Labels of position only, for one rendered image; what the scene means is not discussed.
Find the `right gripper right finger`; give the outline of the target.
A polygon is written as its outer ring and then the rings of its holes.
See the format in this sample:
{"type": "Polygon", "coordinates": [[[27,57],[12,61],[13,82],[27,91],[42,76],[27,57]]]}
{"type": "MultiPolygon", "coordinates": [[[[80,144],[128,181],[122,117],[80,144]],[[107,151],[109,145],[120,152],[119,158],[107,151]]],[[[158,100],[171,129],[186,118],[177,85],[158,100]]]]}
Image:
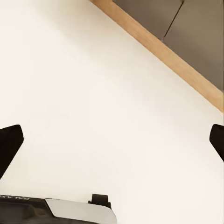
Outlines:
{"type": "Polygon", "coordinates": [[[209,141],[220,158],[224,161],[224,126],[213,124],[209,141]]]}

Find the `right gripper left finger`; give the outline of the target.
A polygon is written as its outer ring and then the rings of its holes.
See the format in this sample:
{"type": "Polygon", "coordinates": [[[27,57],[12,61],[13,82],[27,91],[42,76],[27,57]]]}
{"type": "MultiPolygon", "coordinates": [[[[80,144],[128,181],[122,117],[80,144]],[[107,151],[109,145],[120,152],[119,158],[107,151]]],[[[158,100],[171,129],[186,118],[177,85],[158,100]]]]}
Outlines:
{"type": "Polygon", "coordinates": [[[0,129],[0,179],[24,142],[19,124],[0,129]]]}

